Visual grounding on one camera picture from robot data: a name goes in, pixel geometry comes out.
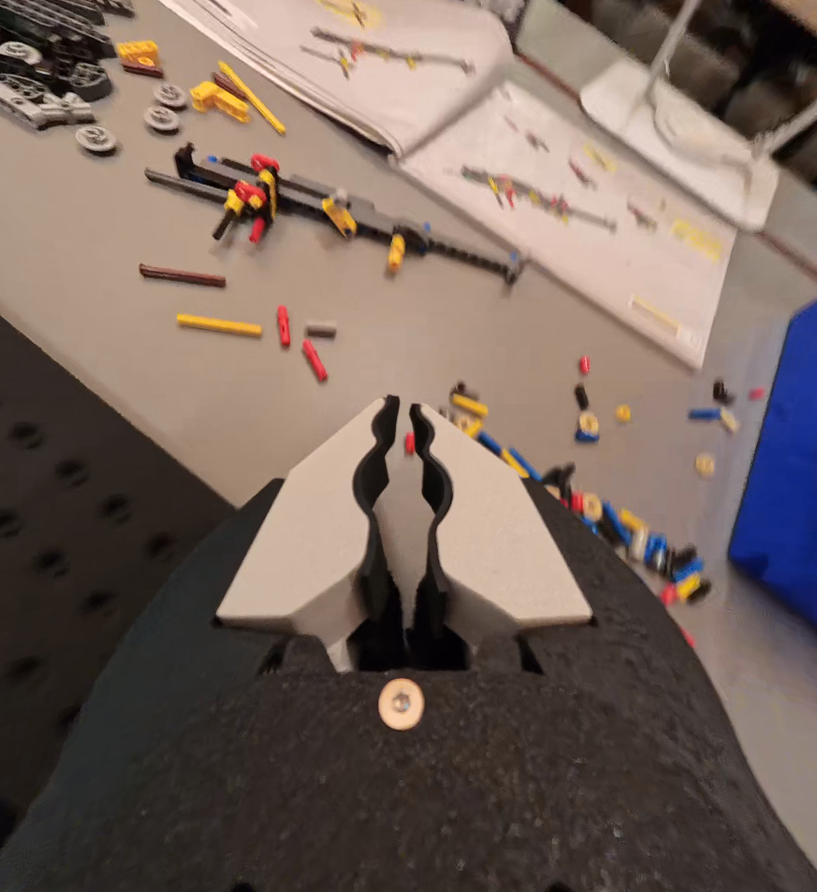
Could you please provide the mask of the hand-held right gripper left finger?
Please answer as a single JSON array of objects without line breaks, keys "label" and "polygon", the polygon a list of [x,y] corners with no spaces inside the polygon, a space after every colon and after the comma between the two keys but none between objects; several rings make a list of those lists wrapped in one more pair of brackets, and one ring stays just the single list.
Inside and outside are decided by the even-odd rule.
[{"label": "hand-held right gripper left finger", "polygon": [[221,624],[315,638],[340,672],[405,663],[374,511],[399,408],[394,395],[374,400],[291,469],[216,609]]}]

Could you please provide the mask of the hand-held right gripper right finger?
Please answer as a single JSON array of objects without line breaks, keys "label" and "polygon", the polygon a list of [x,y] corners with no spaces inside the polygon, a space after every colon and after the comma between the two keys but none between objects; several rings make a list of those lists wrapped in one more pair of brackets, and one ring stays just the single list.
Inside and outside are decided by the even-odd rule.
[{"label": "hand-held right gripper right finger", "polygon": [[471,649],[593,618],[522,478],[427,405],[410,408],[433,518],[413,631]]}]

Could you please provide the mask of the pile of small lego pieces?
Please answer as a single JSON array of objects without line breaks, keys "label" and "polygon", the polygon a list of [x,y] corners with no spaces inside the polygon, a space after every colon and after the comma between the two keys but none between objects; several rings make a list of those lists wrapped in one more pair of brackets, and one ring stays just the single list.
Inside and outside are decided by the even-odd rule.
[{"label": "pile of small lego pieces", "polygon": [[662,582],[657,595],[665,608],[701,602],[712,593],[704,559],[693,544],[673,545],[643,519],[625,507],[616,507],[591,490],[574,485],[576,465],[554,466],[545,473],[516,448],[504,447],[485,430],[489,409],[480,395],[464,381],[456,382],[448,395],[448,407],[439,413],[465,436],[509,466],[523,480],[544,486],[570,514],[594,536],[607,543],[626,563],[645,570]]}]

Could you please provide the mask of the long grey lego beam assembly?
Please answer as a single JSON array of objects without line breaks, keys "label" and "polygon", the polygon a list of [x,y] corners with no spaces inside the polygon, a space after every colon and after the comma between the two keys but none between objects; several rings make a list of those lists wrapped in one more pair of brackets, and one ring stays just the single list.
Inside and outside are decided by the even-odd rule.
[{"label": "long grey lego beam assembly", "polygon": [[516,251],[478,251],[434,233],[429,224],[381,212],[366,198],[301,176],[286,177],[273,157],[254,153],[249,162],[208,155],[195,158],[187,143],[174,154],[175,173],[144,169],[151,184],[212,203],[221,210],[212,238],[222,242],[232,229],[248,227],[248,241],[260,244],[283,216],[300,216],[333,229],[347,242],[372,240],[387,249],[387,275],[410,256],[437,255],[497,275],[505,285],[519,279],[525,260]]}]

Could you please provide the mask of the long yellow lego axle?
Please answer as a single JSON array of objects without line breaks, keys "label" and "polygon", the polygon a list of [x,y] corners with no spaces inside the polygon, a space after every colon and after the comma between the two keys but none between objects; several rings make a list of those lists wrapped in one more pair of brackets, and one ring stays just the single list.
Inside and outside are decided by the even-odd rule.
[{"label": "long yellow lego axle", "polygon": [[217,67],[226,82],[235,87],[237,97],[247,102],[279,136],[284,138],[287,135],[287,128],[280,117],[248,87],[228,63],[218,60]]}]

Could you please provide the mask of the lego instruction booklet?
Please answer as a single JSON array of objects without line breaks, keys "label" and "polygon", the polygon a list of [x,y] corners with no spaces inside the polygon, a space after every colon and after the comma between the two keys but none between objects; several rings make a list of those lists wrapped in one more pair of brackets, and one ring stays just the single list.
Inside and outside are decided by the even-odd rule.
[{"label": "lego instruction booklet", "polygon": [[164,2],[358,135],[426,193],[692,369],[737,233],[509,78],[464,2]]}]

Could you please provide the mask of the yellow lego angle connector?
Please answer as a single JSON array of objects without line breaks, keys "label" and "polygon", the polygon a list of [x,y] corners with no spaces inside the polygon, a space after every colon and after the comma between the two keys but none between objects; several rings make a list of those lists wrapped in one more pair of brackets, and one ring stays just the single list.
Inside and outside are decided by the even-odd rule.
[{"label": "yellow lego angle connector", "polygon": [[248,105],[217,83],[203,81],[189,91],[192,108],[201,114],[218,111],[239,123],[249,122]]}]

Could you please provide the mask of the yellow lego brick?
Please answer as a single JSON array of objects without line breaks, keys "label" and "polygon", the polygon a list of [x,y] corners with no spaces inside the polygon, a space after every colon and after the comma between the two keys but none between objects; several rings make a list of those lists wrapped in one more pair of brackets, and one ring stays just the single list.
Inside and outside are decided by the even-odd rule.
[{"label": "yellow lego brick", "polygon": [[157,44],[151,40],[132,40],[115,44],[118,59],[124,67],[159,72],[161,68]]}]

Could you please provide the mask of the black perforated board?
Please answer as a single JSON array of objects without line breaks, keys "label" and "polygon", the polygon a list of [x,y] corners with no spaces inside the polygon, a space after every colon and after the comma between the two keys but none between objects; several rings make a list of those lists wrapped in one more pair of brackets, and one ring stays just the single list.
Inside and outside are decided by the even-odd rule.
[{"label": "black perforated board", "polygon": [[234,513],[0,316],[0,848],[121,637]]}]

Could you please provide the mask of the blue plastic bin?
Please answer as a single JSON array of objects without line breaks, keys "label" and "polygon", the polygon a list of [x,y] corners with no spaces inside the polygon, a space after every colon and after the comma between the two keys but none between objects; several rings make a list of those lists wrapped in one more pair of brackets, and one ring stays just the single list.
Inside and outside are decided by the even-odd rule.
[{"label": "blue plastic bin", "polygon": [[817,630],[817,301],[786,330],[727,557]]}]

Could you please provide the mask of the pile of grey black beams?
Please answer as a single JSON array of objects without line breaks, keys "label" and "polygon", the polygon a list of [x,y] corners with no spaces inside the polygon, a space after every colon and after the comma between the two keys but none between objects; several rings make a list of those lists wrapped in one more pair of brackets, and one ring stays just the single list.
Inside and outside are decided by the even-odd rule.
[{"label": "pile of grey black beams", "polygon": [[106,18],[135,17],[130,1],[0,1],[0,107],[31,128],[52,106],[88,110],[113,93],[105,61],[117,55]]}]

